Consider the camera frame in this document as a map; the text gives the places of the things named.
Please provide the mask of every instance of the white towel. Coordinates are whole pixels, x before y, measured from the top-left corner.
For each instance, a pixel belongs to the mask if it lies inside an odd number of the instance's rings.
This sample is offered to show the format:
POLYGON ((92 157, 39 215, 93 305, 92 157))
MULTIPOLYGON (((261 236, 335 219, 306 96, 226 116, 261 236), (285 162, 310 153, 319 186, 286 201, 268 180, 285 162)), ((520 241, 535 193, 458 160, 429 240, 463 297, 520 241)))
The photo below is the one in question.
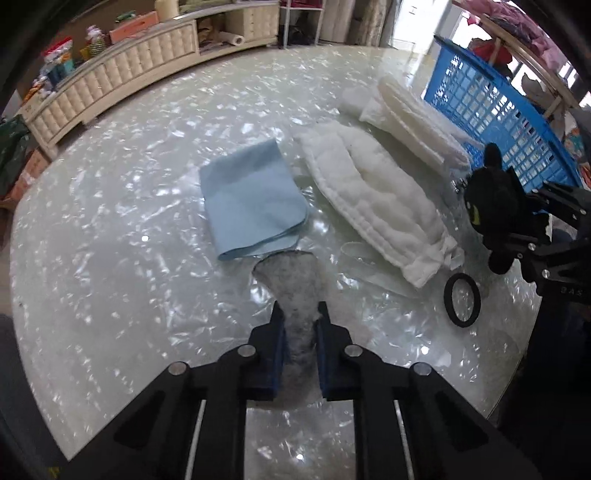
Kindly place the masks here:
POLYGON ((447 168, 469 168, 470 157, 460 143, 468 142, 484 149, 482 143, 455 126, 391 75, 380 78, 372 88, 345 90, 339 108, 390 133, 442 175, 447 168))
POLYGON ((433 202, 371 135, 333 121, 297 138, 320 191, 412 285, 463 263, 433 202))

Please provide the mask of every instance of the light blue cloth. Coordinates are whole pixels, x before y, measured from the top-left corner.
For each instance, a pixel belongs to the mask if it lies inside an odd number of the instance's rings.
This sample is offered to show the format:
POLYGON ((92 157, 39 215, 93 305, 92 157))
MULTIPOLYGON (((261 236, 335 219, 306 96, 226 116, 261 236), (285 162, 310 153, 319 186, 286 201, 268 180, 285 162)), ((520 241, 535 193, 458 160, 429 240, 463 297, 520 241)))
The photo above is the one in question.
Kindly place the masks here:
POLYGON ((220 260, 296 245, 308 204, 275 140, 216 158, 199 173, 220 260))

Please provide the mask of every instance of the round table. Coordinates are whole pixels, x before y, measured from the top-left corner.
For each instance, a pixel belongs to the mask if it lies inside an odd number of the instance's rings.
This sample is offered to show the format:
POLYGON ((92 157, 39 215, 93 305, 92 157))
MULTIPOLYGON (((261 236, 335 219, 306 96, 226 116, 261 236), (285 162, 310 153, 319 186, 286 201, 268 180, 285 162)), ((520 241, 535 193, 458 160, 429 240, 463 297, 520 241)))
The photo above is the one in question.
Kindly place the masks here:
MULTIPOLYGON (((428 362, 479 411, 491 411, 539 306, 517 263, 492 275, 461 202, 443 201, 446 182, 371 129, 466 250, 463 269, 480 284, 482 312, 468 329, 450 322, 448 271, 417 298, 356 278, 341 247, 361 239, 316 189, 294 142, 335 118, 369 129, 342 116, 339 99, 386 72, 419 90, 429 76, 406 52, 348 46, 263 48, 199 65, 108 111, 33 186, 12 234, 14 321, 31 388, 68 458, 168 364, 215 361, 268 321, 273 298, 252 278, 257 259, 216 259, 199 186, 203 163, 268 138, 309 201, 298 248, 319 258, 332 316, 385 361, 428 362)), ((354 471, 350 402, 312 395, 285 411, 249 408, 247 478, 347 479, 354 471)))

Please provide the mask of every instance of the folded cloth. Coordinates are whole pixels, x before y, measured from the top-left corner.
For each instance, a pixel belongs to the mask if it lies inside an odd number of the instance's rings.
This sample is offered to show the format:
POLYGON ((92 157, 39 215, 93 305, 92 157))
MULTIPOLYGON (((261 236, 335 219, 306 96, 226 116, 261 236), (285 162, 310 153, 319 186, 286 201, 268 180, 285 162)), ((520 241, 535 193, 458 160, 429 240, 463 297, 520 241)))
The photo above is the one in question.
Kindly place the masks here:
POLYGON ((367 132, 338 122, 298 136, 314 181, 335 209, 417 288, 464 252, 433 202, 367 132))
POLYGON ((484 148, 390 74, 375 87, 345 90, 339 109, 390 133, 441 175, 448 168, 469 168, 470 156, 460 143, 484 148))
POLYGON ((219 157, 199 173, 220 260, 295 246, 308 204, 275 140, 219 157))

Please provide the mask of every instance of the green bag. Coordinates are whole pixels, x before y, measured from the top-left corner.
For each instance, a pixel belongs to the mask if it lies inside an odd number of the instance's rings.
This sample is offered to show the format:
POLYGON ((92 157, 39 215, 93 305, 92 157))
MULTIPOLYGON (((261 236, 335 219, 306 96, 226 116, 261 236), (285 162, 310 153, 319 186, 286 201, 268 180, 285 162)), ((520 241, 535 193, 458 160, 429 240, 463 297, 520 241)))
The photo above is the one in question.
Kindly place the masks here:
POLYGON ((18 180, 27 163, 31 133, 20 115, 0 125, 0 199, 18 180))

